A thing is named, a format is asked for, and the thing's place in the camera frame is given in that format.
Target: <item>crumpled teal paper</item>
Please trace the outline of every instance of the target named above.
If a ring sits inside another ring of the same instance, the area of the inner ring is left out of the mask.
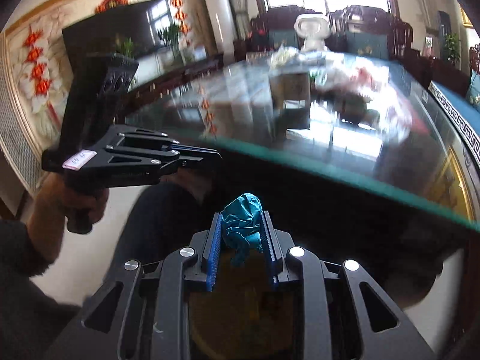
[[[231,263],[242,266],[250,249],[262,252],[260,241],[262,204],[255,195],[244,193],[227,205],[223,215],[222,238],[225,244],[235,249]]]

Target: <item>wall mural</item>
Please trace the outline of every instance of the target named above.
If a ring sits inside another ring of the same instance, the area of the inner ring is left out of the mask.
[[[40,150],[59,135],[73,73],[62,39],[62,28],[119,4],[144,0],[68,0],[52,6],[7,35],[16,97]],[[195,0],[183,0],[191,31],[181,46],[203,44]]]

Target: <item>flat screen tv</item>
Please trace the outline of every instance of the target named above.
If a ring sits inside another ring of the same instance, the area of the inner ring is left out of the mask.
[[[166,11],[158,16],[159,7]],[[133,58],[151,54],[165,47],[157,35],[159,26],[171,22],[166,0],[149,0],[141,3],[120,5],[98,13],[62,30],[63,41],[71,68],[75,72],[88,53],[111,53],[119,51],[116,40],[133,42]]]

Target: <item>glass table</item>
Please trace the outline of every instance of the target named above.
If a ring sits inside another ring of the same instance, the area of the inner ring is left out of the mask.
[[[352,65],[357,57],[324,53],[294,73],[308,79],[332,61]],[[268,61],[258,60],[177,88],[126,122],[296,168],[477,230],[480,181],[462,139],[400,64],[369,61],[388,74],[388,84],[361,112],[314,91],[278,101]],[[309,92],[305,85],[295,90]]]

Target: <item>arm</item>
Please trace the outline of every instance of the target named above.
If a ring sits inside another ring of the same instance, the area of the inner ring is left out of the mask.
[[[28,238],[35,250],[49,263],[54,262],[62,247],[65,216],[69,209],[89,209],[92,223],[103,217],[108,190],[99,198],[85,196],[67,188],[58,174],[49,174],[35,197],[34,211],[27,224]]]

